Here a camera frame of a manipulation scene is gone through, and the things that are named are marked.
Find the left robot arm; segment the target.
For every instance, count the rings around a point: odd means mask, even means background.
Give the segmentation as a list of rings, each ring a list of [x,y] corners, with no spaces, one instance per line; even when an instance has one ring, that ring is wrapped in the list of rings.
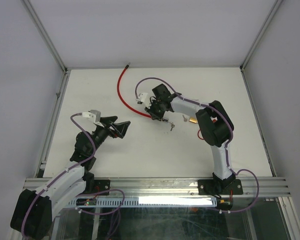
[[[117,119],[117,116],[102,117],[96,110],[70,116],[81,130],[76,136],[70,163],[42,186],[20,193],[10,221],[13,230],[25,238],[41,240],[69,201],[93,192],[95,176],[90,169],[98,148],[108,137],[123,139],[131,124],[130,121],[117,123]]]

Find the thick red cable lock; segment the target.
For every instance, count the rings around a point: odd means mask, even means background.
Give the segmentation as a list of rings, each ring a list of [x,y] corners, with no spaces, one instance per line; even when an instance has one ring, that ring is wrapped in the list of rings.
[[[122,82],[125,80],[124,74],[130,67],[131,63],[128,62],[120,73],[117,83],[116,83],[116,92],[121,103],[127,107],[130,111],[138,116],[143,118],[151,119],[151,116],[146,113],[144,110],[141,110],[139,107],[134,107],[133,97],[128,95],[129,90],[132,90],[132,85],[129,83],[128,86],[125,86]]]

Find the brass padlock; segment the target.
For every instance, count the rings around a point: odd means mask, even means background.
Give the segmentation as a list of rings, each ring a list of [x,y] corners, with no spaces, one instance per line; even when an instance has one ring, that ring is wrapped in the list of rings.
[[[193,117],[186,117],[186,116],[182,116],[183,117],[183,121],[184,122],[189,122],[189,123],[192,123],[192,124],[197,124],[198,121],[196,118],[193,118]]]

